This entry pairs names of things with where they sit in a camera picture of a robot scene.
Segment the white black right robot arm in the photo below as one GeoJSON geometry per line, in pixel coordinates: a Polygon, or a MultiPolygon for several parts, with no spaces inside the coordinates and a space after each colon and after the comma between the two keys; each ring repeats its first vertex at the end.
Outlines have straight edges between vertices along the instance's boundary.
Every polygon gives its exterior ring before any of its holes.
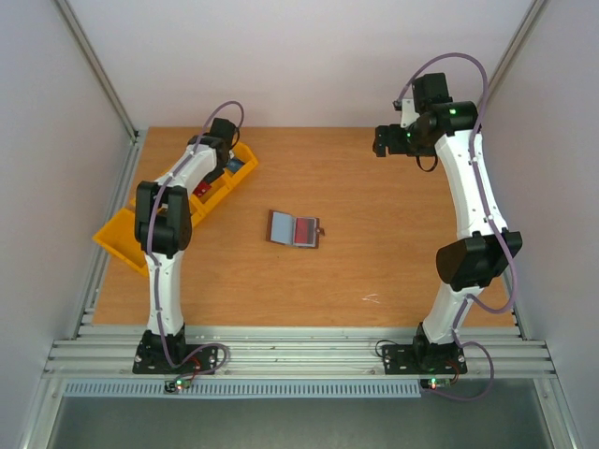
{"type": "Polygon", "coordinates": [[[478,296],[513,262],[522,236],[510,230],[495,201],[475,125],[476,105],[454,101],[443,73],[423,75],[409,86],[412,98],[394,104],[401,123],[376,127],[373,152],[378,157],[431,157],[443,166],[457,239],[436,254],[440,288],[412,342],[386,340],[376,353],[387,374],[463,374],[467,367],[458,331],[478,296]]]}

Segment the brown leather card holder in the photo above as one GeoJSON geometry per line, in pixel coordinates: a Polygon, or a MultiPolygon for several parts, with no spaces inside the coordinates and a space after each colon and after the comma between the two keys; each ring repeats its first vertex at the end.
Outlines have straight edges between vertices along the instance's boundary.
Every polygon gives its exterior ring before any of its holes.
{"type": "Polygon", "coordinates": [[[269,210],[266,241],[298,249],[318,249],[326,235],[317,217],[294,216],[279,210],[269,210]]]}

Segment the red credit card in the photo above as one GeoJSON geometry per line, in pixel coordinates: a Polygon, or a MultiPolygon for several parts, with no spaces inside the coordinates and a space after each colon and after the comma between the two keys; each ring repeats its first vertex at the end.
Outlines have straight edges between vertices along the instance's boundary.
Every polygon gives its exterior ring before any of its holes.
{"type": "Polygon", "coordinates": [[[194,189],[193,194],[197,197],[202,197],[206,193],[208,193],[211,190],[211,188],[212,186],[209,183],[201,181],[194,189]]]}

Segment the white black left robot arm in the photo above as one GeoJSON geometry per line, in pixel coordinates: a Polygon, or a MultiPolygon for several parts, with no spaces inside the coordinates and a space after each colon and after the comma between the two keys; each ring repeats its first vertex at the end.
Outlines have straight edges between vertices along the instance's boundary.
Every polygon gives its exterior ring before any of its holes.
{"type": "Polygon", "coordinates": [[[136,374],[177,372],[192,363],[181,307],[181,269],[193,233],[190,196],[201,182],[224,174],[238,127],[214,118],[193,136],[182,157],[154,181],[136,190],[134,237],[149,272],[150,315],[133,364],[136,374]]]}

